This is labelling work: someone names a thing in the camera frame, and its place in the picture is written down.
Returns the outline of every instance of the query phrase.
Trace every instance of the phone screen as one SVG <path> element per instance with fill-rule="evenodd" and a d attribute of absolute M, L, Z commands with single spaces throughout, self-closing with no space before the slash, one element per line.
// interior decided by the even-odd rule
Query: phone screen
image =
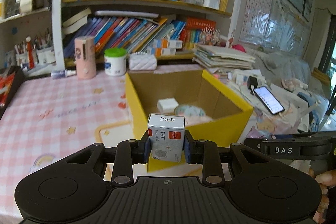
<path fill-rule="evenodd" d="M 265 104 L 272 114 L 277 114 L 285 110 L 284 107 L 265 86 L 255 89 L 254 92 L 258 95 L 260 100 Z"/>

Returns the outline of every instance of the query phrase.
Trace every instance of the pink cylinder container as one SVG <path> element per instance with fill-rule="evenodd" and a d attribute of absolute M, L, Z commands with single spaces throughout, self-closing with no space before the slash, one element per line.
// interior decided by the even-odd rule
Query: pink cylinder container
<path fill-rule="evenodd" d="M 75 39 L 75 59 L 79 79 L 91 79 L 96 76 L 94 37 L 77 37 Z"/>

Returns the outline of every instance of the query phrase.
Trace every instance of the red logo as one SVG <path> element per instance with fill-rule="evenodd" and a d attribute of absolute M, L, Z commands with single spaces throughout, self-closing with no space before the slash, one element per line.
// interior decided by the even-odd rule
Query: red logo
<path fill-rule="evenodd" d="M 173 139 L 173 140 L 180 140 L 181 139 L 181 132 L 169 131 L 168 132 L 168 138 Z"/>

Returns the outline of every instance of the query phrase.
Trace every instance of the table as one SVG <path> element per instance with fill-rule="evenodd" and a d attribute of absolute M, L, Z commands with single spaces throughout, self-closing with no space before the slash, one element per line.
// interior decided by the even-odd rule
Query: table
<path fill-rule="evenodd" d="M 160 66 L 155 73 L 201 69 L 198 65 Z M 19 181 L 86 146 L 105 147 L 133 139 L 132 116 L 125 99 L 125 77 L 103 71 L 91 80 L 42 78 L 22 84 L 0 120 L 0 223 L 19 223 L 14 200 Z M 112 165 L 105 179 L 110 180 Z M 201 165 L 179 165 L 147 174 L 134 165 L 134 178 L 201 175 Z"/>

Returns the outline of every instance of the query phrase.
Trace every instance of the stack of papers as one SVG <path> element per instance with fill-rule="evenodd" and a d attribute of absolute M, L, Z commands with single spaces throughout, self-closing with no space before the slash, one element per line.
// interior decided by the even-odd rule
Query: stack of papers
<path fill-rule="evenodd" d="M 211 73 L 225 74 L 234 69 L 253 69 L 255 58 L 232 48 L 197 45 L 194 61 Z"/>

